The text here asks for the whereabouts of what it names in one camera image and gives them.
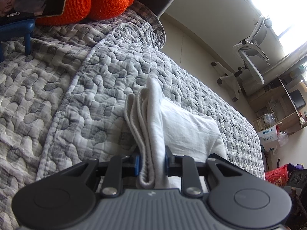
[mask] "black circular pad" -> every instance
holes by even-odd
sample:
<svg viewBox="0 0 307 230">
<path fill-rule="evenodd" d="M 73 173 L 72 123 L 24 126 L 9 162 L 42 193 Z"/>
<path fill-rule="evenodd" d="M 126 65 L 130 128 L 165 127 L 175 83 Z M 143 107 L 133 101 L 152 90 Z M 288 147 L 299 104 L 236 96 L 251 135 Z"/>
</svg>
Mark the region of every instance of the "black circular pad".
<svg viewBox="0 0 307 230">
<path fill-rule="evenodd" d="M 234 200 L 241 207 L 247 209 L 261 209 L 270 202 L 270 197 L 261 190 L 243 189 L 234 195 Z"/>
<path fill-rule="evenodd" d="M 23 226 L 57 230 L 85 219 L 95 204 L 95 193 L 81 179 L 59 175 L 22 188 L 12 200 L 12 209 Z"/>
<path fill-rule="evenodd" d="M 220 179 L 207 202 L 216 216 L 235 228 L 265 229 L 287 218 L 291 199 L 283 189 L 250 174 Z"/>
</svg>

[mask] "blue phone stand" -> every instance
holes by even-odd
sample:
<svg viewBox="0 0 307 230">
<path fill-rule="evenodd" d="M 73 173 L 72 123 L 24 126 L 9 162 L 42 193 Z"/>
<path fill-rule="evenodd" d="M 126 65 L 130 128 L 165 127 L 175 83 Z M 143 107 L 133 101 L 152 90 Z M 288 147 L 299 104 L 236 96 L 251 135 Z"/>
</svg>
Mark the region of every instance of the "blue phone stand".
<svg viewBox="0 0 307 230">
<path fill-rule="evenodd" d="M 1 41 L 14 37 L 25 37 L 25 54 L 31 53 L 30 34 L 34 30 L 35 20 L 27 19 L 0 26 L 0 62 L 4 61 L 4 55 L 1 47 Z"/>
</svg>

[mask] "gray quilted bedspread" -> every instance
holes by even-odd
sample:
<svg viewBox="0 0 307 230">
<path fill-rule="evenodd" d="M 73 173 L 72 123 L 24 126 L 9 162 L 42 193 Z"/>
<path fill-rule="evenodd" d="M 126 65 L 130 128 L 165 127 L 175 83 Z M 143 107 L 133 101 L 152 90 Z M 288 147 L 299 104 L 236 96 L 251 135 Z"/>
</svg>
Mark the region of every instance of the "gray quilted bedspread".
<svg viewBox="0 0 307 230">
<path fill-rule="evenodd" d="M 123 15 L 61 27 L 37 27 L 33 53 L 23 40 L 3 44 L 0 64 L 0 229 L 18 225 L 11 200 L 23 186 L 90 157 L 131 152 L 127 94 L 156 77 L 166 97 L 212 116 L 231 162 L 263 178 L 257 134 L 234 108 L 159 50 L 158 19 L 135 2 Z"/>
</svg>

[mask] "chair base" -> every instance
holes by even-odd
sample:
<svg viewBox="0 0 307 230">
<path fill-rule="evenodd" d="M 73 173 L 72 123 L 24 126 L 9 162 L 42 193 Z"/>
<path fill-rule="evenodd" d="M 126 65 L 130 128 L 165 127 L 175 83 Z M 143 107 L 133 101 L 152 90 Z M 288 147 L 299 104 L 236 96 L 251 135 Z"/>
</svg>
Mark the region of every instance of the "chair base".
<svg viewBox="0 0 307 230">
<path fill-rule="evenodd" d="M 218 80 L 217 84 L 225 88 L 231 97 L 233 102 L 236 102 L 239 99 L 239 94 L 241 92 L 241 88 L 239 83 L 237 82 L 237 76 L 242 73 L 242 69 L 244 70 L 246 67 L 242 67 L 236 73 L 232 73 L 223 67 L 219 62 L 212 62 L 211 66 L 222 75 Z"/>
</svg>

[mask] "quilted blanket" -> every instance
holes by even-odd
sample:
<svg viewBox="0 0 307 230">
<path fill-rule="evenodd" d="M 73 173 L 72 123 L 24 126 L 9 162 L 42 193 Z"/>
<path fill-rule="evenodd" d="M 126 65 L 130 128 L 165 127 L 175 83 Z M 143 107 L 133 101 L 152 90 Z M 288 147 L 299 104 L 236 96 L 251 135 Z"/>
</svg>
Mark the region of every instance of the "quilted blanket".
<svg viewBox="0 0 307 230">
<path fill-rule="evenodd" d="M 124 102 L 148 77 L 157 78 L 165 96 L 182 108 L 212 116 L 228 159 L 263 178 L 253 127 L 159 51 L 165 33 L 144 5 L 135 2 L 112 20 L 37 27 L 31 41 L 31 56 L 22 54 L 22 39 L 3 44 L 0 229 L 18 226 L 10 204 L 23 186 L 84 159 L 106 161 L 132 151 Z"/>
</svg>

